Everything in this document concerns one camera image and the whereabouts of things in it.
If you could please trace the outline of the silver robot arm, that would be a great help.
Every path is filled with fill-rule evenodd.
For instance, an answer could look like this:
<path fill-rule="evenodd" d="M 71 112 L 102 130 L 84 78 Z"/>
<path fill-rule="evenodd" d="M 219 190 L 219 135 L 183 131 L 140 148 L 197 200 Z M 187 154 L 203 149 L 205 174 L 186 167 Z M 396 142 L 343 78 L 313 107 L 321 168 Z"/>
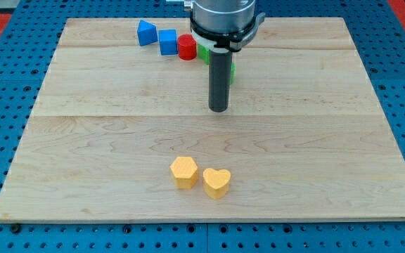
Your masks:
<path fill-rule="evenodd" d="M 189 13 L 193 38 L 211 51 L 237 53 L 248 45 L 264 22 L 255 0 L 166 0 Z"/>

